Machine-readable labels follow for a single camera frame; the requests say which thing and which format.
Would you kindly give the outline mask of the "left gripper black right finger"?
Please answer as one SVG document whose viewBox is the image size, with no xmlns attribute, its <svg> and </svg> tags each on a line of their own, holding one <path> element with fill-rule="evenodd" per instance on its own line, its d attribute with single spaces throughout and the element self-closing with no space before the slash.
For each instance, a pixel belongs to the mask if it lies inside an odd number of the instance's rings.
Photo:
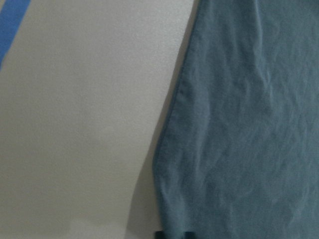
<svg viewBox="0 0 319 239">
<path fill-rule="evenodd" d="M 184 239 L 196 239 L 196 235 L 194 232 L 185 232 Z"/>
</svg>

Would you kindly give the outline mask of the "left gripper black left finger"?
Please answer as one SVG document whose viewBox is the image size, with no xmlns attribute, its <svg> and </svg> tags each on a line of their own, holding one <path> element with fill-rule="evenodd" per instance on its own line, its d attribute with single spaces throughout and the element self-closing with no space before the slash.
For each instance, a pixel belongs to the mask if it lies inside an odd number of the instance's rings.
<svg viewBox="0 0 319 239">
<path fill-rule="evenodd" d="M 166 239 L 164 231 L 156 231 L 154 233 L 154 239 Z"/>
</svg>

